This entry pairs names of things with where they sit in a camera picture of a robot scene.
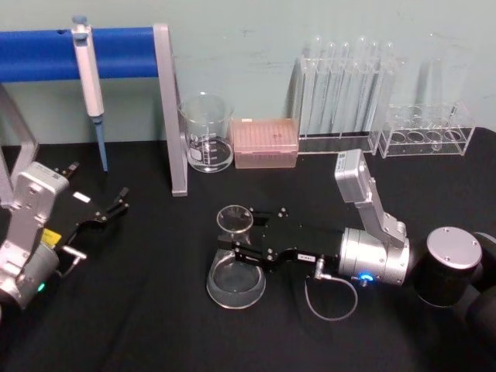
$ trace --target black table surface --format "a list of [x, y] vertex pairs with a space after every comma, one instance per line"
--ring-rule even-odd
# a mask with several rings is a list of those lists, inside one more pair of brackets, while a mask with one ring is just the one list
[[[73, 245], [89, 258], [22, 314], [4, 317], [3, 370], [496, 370], [454, 312], [428, 307], [409, 288], [358, 288], [356, 312], [334, 323], [309, 311], [311, 268], [295, 264], [268, 274], [251, 308], [225, 310], [210, 299], [205, 279], [223, 206], [284, 206], [309, 225], [361, 228], [334, 181], [336, 156], [302, 156], [288, 170], [190, 169], [188, 197], [173, 198], [164, 143], [110, 143], [107, 151], [104, 176], [95, 144], [41, 146], [37, 160], [48, 167], [80, 161], [72, 187], [103, 205], [129, 187], [130, 209], [105, 232], [79, 236]], [[496, 133], [477, 129], [465, 157], [367, 162], [385, 210], [412, 241], [440, 226], [496, 235]], [[5, 211], [0, 222], [5, 234]], [[321, 300], [339, 302], [331, 289]]]

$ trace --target yellow label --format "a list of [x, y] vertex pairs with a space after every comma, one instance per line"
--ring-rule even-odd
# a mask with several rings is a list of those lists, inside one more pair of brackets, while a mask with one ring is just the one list
[[49, 229], [44, 229], [41, 241], [49, 246], [55, 246], [55, 244], [59, 243], [61, 237], [61, 234], [57, 234], [56, 232]]

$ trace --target blue indicator light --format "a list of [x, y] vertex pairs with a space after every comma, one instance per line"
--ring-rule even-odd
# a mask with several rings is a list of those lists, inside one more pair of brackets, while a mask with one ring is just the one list
[[374, 281], [374, 277], [370, 274], [361, 274], [360, 279], [362, 281]]

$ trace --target micropipette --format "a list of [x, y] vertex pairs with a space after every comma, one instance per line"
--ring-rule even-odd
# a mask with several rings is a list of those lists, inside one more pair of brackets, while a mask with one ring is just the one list
[[87, 24], [85, 16], [76, 15], [72, 18], [75, 23], [71, 30], [74, 51], [76, 53], [77, 68], [83, 87], [84, 103], [88, 116], [95, 124], [98, 148], [102, 160], [103, 170], [109, 171], [107, 165], [107, 153], [105, 151], [105, 138], [103, 134], [103, 101], [100, 89], [100, 77], [96, 65], [95, 48], [91, 26]]

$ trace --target light green wall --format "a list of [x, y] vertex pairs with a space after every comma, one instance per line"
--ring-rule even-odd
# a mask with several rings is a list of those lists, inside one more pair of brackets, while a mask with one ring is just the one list
[[[409, 103], [420, 60], [447, 55], [443, 94], [462, 98], [479, 126], [496, 129], [494, 0], [0, 0], [1, 30], [59, 29], [73, 14], [95, 27], [170, 26], [181, 96], [225, 95], [236, 116], [279, 117], [306, 40], [391, 40], [408, 67], [394, 100]], [[94, 139], [76, 81], [9, 84], [41, 143]], [[162, 138], [154, 79], [104, 81], [108, 141]], [[4, 142], [10, 142], [10, 136]]]

